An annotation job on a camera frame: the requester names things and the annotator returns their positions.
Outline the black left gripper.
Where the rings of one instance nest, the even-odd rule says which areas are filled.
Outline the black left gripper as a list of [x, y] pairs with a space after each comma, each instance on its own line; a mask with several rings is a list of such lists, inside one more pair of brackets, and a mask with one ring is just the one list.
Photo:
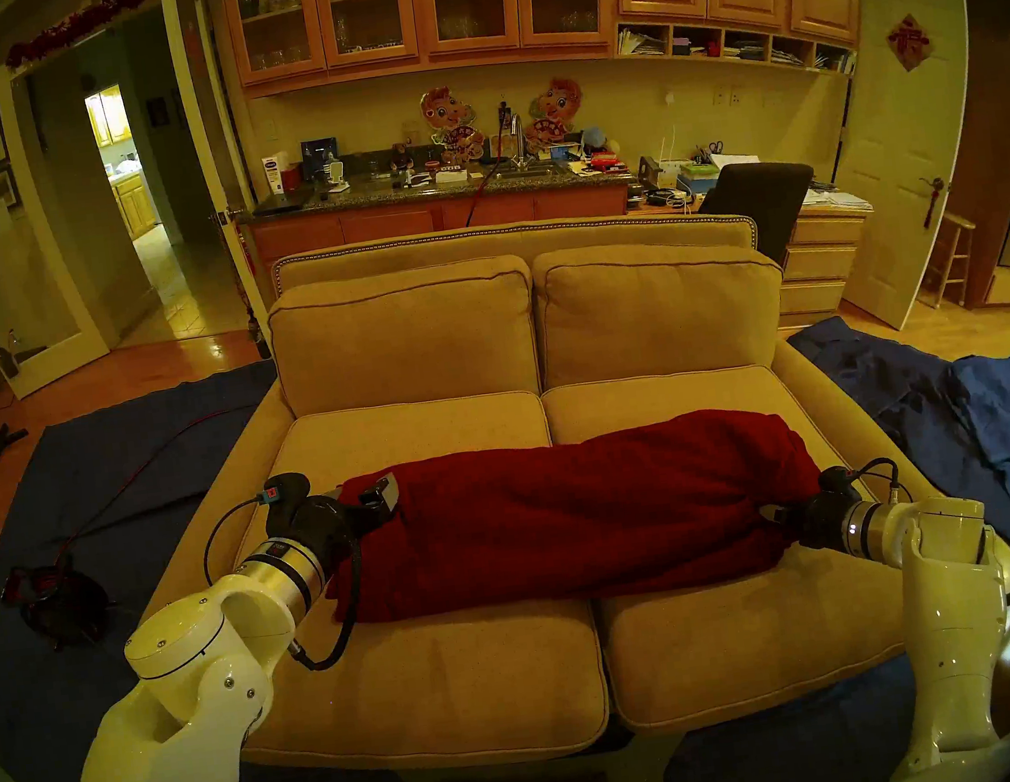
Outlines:
[[397, 510], [399, 486], [392, 472], [367, 487], [358, 505], [340, 502], [343, 491], [336, 485], [324, 496], [308, 496], [293, 506], [288, 519], [288, 537], [310, 552], [322, 580], [330, 580], [354, 544], [391, 522]]

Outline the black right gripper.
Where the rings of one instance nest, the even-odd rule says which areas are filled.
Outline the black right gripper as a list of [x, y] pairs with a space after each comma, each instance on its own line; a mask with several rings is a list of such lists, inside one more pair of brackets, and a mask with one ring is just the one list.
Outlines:
[[826, 489], [803, 502], [764, 504], [758, 507], [768, 522], [791, 528], [796, 542], [809, 549], [846, 549], [846, 528], [855, 505], [854, 488]]

